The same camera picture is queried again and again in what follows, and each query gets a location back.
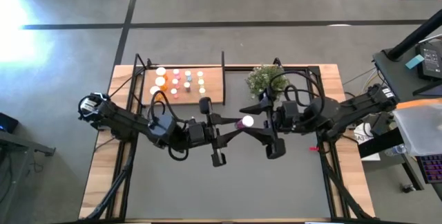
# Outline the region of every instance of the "black device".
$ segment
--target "black device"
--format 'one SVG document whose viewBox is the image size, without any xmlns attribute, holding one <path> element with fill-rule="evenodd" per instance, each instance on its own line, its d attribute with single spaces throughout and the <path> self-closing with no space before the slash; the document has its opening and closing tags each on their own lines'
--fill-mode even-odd
<svg viewBox="0 0 442 224">
<path fill-rule="evenodd" d="M 416 54 L 420 54 L 424 58 L 417 66 L 420 78 L 426 80 L 442 79 L 442 59 L 436 46 L 430 43 L 419 44 L 416 47 Z"/>
<path fill-rule="evenodd" d="M 4 113 L 0 113 L 0 131 L 5 131 L 7 133 L 13 133 L 19 121 L 9 117 Z"/>
</svg>

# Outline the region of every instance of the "orange strip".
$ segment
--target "orange strip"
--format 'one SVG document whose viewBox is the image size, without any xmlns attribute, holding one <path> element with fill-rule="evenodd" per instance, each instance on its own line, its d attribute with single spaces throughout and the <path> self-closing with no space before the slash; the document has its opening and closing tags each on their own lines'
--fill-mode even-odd
<svg viewBox="0 0 442 224">
<path fill-rule="evenodd" d="M 413 106 L 426 106 L 429 104 L 442 104 L 442 98 L 437 99 L 425 99 L 425 100 L 413 100 L 410 102 L 399 103 L 396 109 L 406 109 Z"/>
</svg>

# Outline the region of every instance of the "metal rod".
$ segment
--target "metal rod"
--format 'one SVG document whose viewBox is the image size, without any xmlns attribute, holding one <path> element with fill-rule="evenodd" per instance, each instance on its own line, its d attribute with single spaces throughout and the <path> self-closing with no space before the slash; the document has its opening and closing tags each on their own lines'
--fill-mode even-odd
<svg viewBox="0 0 442 224">
<path fill-rule="evenodd" d="M 423 186 L 421 184 L 421 181 L 417 177 L 416 173 L 414 173 L 413 167 L 411 166 L 410 162 L 408 161 L 408 158 L 405 154 L 401 154 L 403 163 L 402 167 L 405 170 L 405 173 L 407 173 L 408 178 L 412 181 L 413 187 L 416 190 L 423 190 Z"/>
<path fill-rule="evenodd" d="M 388 59 L 398 61 L 405 52 L 411 49 L 422 39 L 442 25 L 442 10 L 436 12 L 430 19 L 409 34 L 400 44 L 396 45 L 387 53 Z"/>
</svg>

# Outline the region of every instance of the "white cap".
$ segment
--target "white cap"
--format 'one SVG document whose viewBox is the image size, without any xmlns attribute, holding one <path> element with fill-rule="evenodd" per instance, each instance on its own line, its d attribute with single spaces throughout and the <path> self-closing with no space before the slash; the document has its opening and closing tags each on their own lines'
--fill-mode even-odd
<svg viewBox="0 0 442 224">
<path fill-rule="evenodd" d="M 253 118 L 250 115 L 244 116 L 242 119 L 242 124 L 245 125 L 246 127 L 253 126 Z"/>
<path fill-rule="evenodd" d="M 163 68 L 163 67 L 157 68 L 157 75 L 158 76 L 163 76 L 165 74 L 166 74 L 166 69 L 165 68 Z"/>
<path fill-rule="evenodd" d="M 160 88 L 158 86 L 152 86 L 151 87 L 151 95 L 153 95 L 156 91 L 159 91 Z"/>
<path fill-rule="evenodd" d="M 166 79 L 164 79 L 163 77 L 157 77 L 157 79 L 155 79 L 155 85 L 157 86 L 164 86 L 165 83 Z"/>
</svg>

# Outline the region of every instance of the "wooden table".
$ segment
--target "wooden table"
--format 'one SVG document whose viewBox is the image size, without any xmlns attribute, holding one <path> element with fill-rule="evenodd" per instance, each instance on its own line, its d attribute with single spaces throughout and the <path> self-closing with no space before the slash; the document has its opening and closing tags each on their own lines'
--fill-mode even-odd
<svg viewBox="0 0 442 224">
<path fill-rule="evenodd" d="M 235 65 L 226 65 L 228 66 L 259 66 L 260 64 L 235 64 Z M 195 66 L 220 66 L 220 65 L 189 65 L 189 67 Z M 344 90 L 342 86 L 342 82 L 340 80 L 338 66 L 336 64 L 285 64 L 285 66 L 319 66 L 320 74 L 322 77 L 323 87 L 325 90 L 325 95 L 330 98 L 334 98 L 339 102 L 345 100 Z M 124 81 L 131 77 L 133 72 L 133 66 L 131 65 L 121 65 L 116 66 L 113 72 L 112 80 L 110 83 L 109 93 L 115 91 Z M 141 82 L 136 82 L 135 90 L 136 92 L 140 91 Z M 126 108 L 126 103 L 128 99 L 130 83 L 126 84 L 120 91 L 118 91 L 113 96 L 113 101 L 118 106 L 122 108 Z M 108 132 L 100 132 L 97 139 L 97 144 L 107 141 L 110 138 L 110 134 Z M 351 140 L 347 140 L 345 138 L 341 138 L 336 143 L 336 148 L 338 152 L 339 165 L 343 175 L 343 181 L 350 192 L 350 194 L 354 197 L 356 202 L 364 209 L 366 213 L 371 216 L 374 216 L 374 209 L 372 205 L 372 200 L 369 194 L 367 181 L 365 179 L 365 174 L 361 162 L 361 158 L 359 156 L 359 151 L 357 144 L 352 142 Z M 113 178 L 113 172 L 115 168 L 115 160 L 117 157 L 118 150 L 118 142 L 112 141 L 111 143 L 101 147 L 94 153 L 93 161 L 90 166 L 88 182 L 86 184 L 86 190 L 84 192 L 83 203 L 81 205 L 79 217 L 83 218 L 88 216 L 97 204 L 102 200 L 104 194 L 108 191 Z M 337 189 L 332 185 L 331 187 L 334 195 L 334 201 L 336 206 L 336 212 L 338 216 L 342 216 L 342 209 L 340 208 L 340 200 Z M 121 205 L 121 195 L 122 195 L 123 185 L 120 187 L 117 197 L 116 204 L 114 207 L 114 214 L 119 214 L 119 209 Z M 309 219 L 307 221 L 325 221 L 326 218 L 316 218 Z M 138 223 L 145 222 L 162 222 L 162 221 L 173 221 L 178 222 L 180 220 L 130 220 L 126 219 L 126 221 L 135 221 Z M 255 222 L 276 222 L 276 221 L 306 221 L 305 219 L 247 219 L 247 220 L 182 220 L 182 221 L 255 221 Z"/>
</svg>

